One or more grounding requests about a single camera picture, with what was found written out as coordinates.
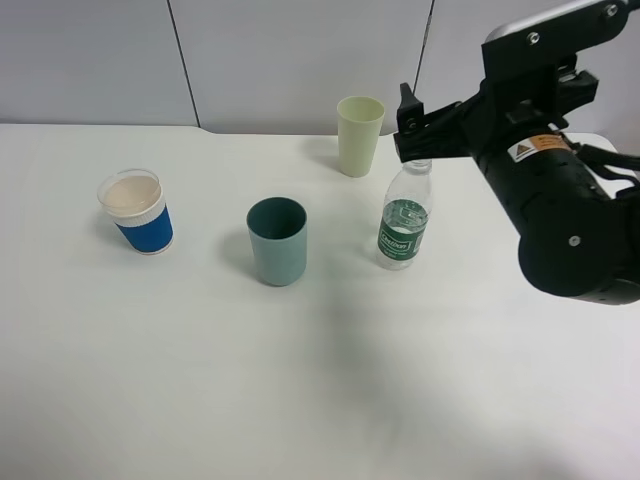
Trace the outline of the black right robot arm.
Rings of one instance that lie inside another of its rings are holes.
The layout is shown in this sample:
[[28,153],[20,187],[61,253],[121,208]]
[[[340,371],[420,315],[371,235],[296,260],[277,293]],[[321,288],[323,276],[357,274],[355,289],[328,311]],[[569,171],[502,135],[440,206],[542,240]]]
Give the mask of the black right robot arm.
[[[463,102],[426,112],[400,87],[400,160],[472,158],[519,234],[518,261],[536,289],[626,305],[639,298],[639,163],[565,135],[565,115],[591,102],[597,81],[562,66],[540,77],[483,81]],[[600,179],[628,180],[609,195]]]

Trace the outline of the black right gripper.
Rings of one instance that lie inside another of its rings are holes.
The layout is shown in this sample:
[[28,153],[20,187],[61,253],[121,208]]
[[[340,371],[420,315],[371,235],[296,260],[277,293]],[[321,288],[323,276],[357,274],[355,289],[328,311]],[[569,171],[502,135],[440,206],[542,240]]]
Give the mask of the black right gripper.
[[408,83],[400,84],[394,134],[401,163],[474,158],[517,134],[568,127],[566,116],[595,100],[599,79],[572,64],[551,65],[517,77],[485,79],[471,99],[424,115]]

